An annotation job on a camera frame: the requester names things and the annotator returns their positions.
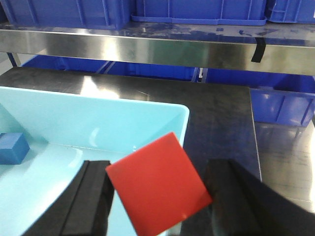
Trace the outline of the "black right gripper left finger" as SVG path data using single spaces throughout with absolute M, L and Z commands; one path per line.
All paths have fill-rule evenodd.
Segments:
M 24 232 L 26 236 L 104 236 L 114 187 L 108 160 L 84 161 L 62 194 Z

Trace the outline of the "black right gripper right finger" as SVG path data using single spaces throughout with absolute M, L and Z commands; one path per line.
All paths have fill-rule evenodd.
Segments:
M 287 200 L 232 159 L 211 159 L 205 185 L 216 236 L 313 236 L 315 215 Z

